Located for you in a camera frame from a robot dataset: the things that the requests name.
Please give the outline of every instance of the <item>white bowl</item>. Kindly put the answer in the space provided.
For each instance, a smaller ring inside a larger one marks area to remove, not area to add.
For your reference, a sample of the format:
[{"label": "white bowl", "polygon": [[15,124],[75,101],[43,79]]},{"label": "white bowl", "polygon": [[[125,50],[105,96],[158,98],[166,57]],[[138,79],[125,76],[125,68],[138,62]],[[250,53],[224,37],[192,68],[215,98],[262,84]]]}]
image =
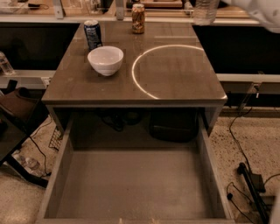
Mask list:
[{"label": "white bowl", "polygon": [[93,69],[102,75],[115,74],[123,63],[123,51],[115,46],[105,45],[92,50],[87,59]]}]

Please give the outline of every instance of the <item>soda can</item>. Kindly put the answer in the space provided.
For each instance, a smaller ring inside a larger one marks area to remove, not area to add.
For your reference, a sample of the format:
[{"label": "soda can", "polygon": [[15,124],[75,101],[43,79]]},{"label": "soda can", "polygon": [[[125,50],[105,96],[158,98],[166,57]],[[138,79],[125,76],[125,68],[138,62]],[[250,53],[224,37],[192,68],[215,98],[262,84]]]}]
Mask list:
[{"label": "soda can", "polygon": [[84,30],[87,37],[89,51],[102,46],[102,32],[97,20],[87,20],[84,23]]},{"label": "soda can", "polygon": [[132,32],[144,33],[145,7],[142,3],[134,3],[132,6]]}]

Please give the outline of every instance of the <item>black cable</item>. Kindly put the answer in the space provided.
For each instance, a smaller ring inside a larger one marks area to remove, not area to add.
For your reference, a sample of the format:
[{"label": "black cable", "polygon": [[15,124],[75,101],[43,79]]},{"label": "black cable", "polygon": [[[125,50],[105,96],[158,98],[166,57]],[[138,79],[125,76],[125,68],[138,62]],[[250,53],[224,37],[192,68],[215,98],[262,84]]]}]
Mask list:
[{"label": "black cable", "polygon": [[240,194],[242,194],[244,197],[246,197],[251,203],[253,203],[253,200],[247,195],[245,194],[244,192],[242,192],[241,190],[239,190],[237,188],[237,186],[235,186],[235,183],[234,182],[230,182],[228,185],[227,185],[227,194],[228,194],[228,188],[229,186],[232,185]]},{"label": "black cable", "polygon": [[230,199],[230,201],[231,201],[231,203],[233,203],[233,205],[236,207],[236,209],[237,209],[242,215],[244,215],[244,216],[246,217],[246,219],[248,219],[250,222],[252,222],[252,223],[254,224],[254,222],[253,222],[245,213],[243,213],[243,212],[239,209],[239,207],[233,202],[232,199]]},{"label": "black cable", "polygon": [[234,124],[234,122],[235,122],[235,120],[236,120],[237,118],[239,118],[239,117],[241,117],[241,116],[247,115],[252,109],[253,109],[253,108],[250,108],[250,110],[247,111],[247,112],[244,113],[244,114],[241,114],[241,113],[240,113],[240,114],[231,122],[231,124],[229,125],[229,132],[230,132],[231,136],[233,137],[235,143],[237,144],[239,151],[240,151],[241,154],[245,157],[246,162],[247,162],[247,164],[248,164],[248,170],[249,170],[250,173],[252,173],[252,170],[251,170],[251,166],[250,166],[249,160],[248,160],[247,156],[245,155],[245,153],[244,153],[244,151],[243,151],[243,149],[242,149],[242,147],[241,147],[239,141],[236,139],[236,137],[235,137],[233,131],[231,130],[231,128],[232,128],[232,126],[233,126],[233,124]]},{"label": "black cable", "polygon": [[269,182],[270,179],[273,179],[274,177],[277,177],[277,176],[280,176],[280,173],[277,173],[277,174],[274,174],[274,175],[270,176],[269,178],[267,178],[267,180],[264,181],[263,184],[265,185],[267,182]]},{"label": "black cable", "polygon": [[242,215],[244,215],[250,222],[252,222],[252,223],[254,224],[254,222],[253,222],[245,213],[243,213],[243,212],[240,210],[240,208],[233,202],[233,197],[234,197],[234,195],[233,195],[232,193],[228,192],[228,188],[229,188],[230,185],[233,185],[242,195],[244,195],[244,196],[245,196],[247,199],[249,199],[251,202],[252,202],[252,200],[251,200],[245,193],[243,193],[242,191],[240,191],[240,190],[235,186],[234,182],[230,182],[230,183],[227,185],[227,199],[230,200],[230,201],[233,203],[233,205],[236,207],[236,209],[237,209]]},{"label": "black cable", "polygon": [[50,118],[51,118],[51,121],[50,121],[49,123],[47,123],[47,124],[44,124],[44,125],[38,127],[37,130],[36,130],[36,132],[35,132],[34,134],[32,134],[31,137],[35,137],[35,136],[37,135],[38,131],[39,131],[41,128],[44,128],[45,126],[51,124],[51,123],[53,122],[53,118],[52,118],[51,116],[50,116]]},{"label": "black cable", "polygon": [[33,141],[33,143],[36,145],[38,151],[44,156],[44,164],[45,164],[45,166],[44,166],[45,176],[44,176],[44,177],[50,176],[50,175],[51,175],[51,172],[49,172],[49,173],[46,172],[46,155],[44,154],[43,151],[41,151],[41,149],[40,149],[40,148],[38,147],[38,145],[35,143],[35,141],[33,140],[33,138],[32,138],[31,136],[29,136],[29,138],[30,138],[30,139]]}]

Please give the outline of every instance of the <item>speckled floor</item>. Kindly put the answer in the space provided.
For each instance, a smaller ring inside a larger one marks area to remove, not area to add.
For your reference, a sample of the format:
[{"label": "speckled floor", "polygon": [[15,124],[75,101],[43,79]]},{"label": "speckled floor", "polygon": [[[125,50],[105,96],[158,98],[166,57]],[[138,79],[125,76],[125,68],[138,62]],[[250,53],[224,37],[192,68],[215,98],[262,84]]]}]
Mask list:
[{"label": "speckled floor", "polygon": [[[249,195],[249,190],[243,176],[237,174],[240,162],[245,163],[245,158],[233,137],[229,126],[235,119],[234,109],[225,108],[220,115],[210,141],[216,155],[222,184],[227,189],[230,182],[243,193]],[[51,121],[46,119],[43,125]],[[54,131],[53,122],[41,128],[33,137],[39,148],[46,154],[47,172],[53,168],[57,151],[49,148],[49,143]],[[249,114],[235,119],[232,132],[239,141],[241,148],[248,158],[253,173],[262,174],[263,180],[280,172],[280,108],[253,108]],[[44,157],[35,145],[27,140],[20,151],[24,157],[36,158],[40,162],[39,169],[44,170]],[[265,196],[275,196],[280,186],[280,176],[270,179],[266,184]],[[234,203],[254,223],[261,223],[256,212],[252,212],[249,200],[240,194],[232,185],[228,191],[234,197]],[[32,224],[36,219],[39,205],[45,189],[25,180],[0,172],[0,223],[1,224]],[[230,203],[237,223],[249,222]]]}]

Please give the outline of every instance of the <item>countertop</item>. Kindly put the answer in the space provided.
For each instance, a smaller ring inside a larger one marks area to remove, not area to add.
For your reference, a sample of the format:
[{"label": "countertop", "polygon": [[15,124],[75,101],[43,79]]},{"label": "countertop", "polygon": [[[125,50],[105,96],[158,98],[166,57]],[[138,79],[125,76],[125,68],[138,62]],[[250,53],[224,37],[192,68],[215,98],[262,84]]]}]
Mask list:
[{"label": "countertop", "polygon": [[93,70],[81,24],[45,92],[45,104],[67,107],[168,103],[197,107],[226,102],[191,24],[146,23],[145,33],[140,35],[132,33],[131,22],[101,21],[100,25],[103,45],[117,46],[124,52],[120,70],[110,77]]}]

